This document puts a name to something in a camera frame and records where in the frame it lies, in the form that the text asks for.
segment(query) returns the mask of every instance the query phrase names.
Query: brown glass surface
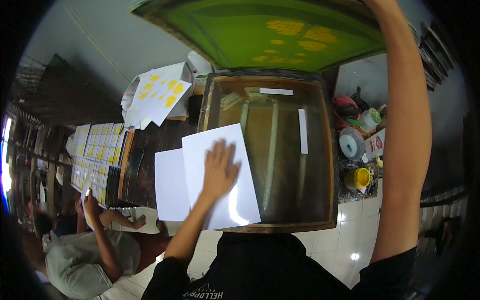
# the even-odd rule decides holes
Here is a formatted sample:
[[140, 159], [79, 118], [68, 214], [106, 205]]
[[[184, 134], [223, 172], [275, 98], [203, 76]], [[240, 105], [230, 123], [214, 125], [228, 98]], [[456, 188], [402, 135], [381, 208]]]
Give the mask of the brown glass surface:
[[[265, 102], [248, 102], [245, 87], [293, 89], [294, 95], [270, 95]], [[205, 114], [208, 129], [239, 123], [242, 108], [248, 103], [244, 136], [262, 223], [329, 221], [333, 187], [331, 154], [325, 146], [330, 138], [325, 134], [329, 130], [328, 120], [321, 119], [321, 87], [293, 80], [229, 79], [214, 81], [210, 90], [210, 109]], [[232, 92], [240, 95], [241, 101], [225, 110], [220, 107], [221, 99]], [[268, 198], [265, 187], [275, 102], [278, 103], [277, 139]], [[307, 115], [308, 155], [300, 153], [299, 108], [305, 109]]]

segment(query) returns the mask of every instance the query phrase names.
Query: blank white sheet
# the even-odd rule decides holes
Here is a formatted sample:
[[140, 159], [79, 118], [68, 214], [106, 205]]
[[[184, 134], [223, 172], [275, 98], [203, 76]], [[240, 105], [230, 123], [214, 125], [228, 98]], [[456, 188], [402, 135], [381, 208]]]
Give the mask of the blank white sheet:
[[235, 144], [233, 162], [241, 163], [232, 189], [214, 205], [204, 229], [222, 229], [260, 222], [257, 197], [240, 124], [233, 124], [182, 138], [183, 160], [190, 205], [193, 207], [202, 191], [205, 174], [205, 153], [214, 142], [224, 139], [226, 146]]
[[155, 197], [159, 220], [183, 221], [190, 213], [182, 149], [155, 153]]

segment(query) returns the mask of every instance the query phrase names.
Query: black t-shirt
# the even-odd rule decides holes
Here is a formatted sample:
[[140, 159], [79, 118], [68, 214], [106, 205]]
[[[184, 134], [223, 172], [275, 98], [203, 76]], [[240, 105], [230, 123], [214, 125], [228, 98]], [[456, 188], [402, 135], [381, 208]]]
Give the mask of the black t-shirt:
[[403, 299], [415, 249], [360, 271], [350, 290], [312, 258], [291, 234], [225, 232], [203, 278], [190, 283], [175, 258], [156, 267], [142, 300], [158, 299]]
[[57, 237], [67, 234], [77, 234], [78, 215], [58, 215], [57, 227], [53, 231]]

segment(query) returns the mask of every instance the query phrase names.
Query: yellow paint can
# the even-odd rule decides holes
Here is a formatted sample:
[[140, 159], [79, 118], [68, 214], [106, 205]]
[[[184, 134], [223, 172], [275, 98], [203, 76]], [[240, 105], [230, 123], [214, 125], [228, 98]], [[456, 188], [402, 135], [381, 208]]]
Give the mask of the yellow paint can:
[[348, 171], [343, 177], [343, 183], [349, 189], [361, 189], [370, 184], [370, 172], [366, 168]]

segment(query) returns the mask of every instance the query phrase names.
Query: grey shirt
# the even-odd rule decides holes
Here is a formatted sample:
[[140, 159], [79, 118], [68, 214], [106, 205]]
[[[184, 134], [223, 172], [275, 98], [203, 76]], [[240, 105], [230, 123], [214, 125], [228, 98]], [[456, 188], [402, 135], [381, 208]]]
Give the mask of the grey shirt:
[[[140, 263], [140, 246], [127, 232], [106, 229], [119, 256], [123, 276], [132, 276]], [[72, 299], [91, 299], [112, 287], [100, 264], [102, 257], [94, 232], [62, 236], [45, 250], [50, 283]]]

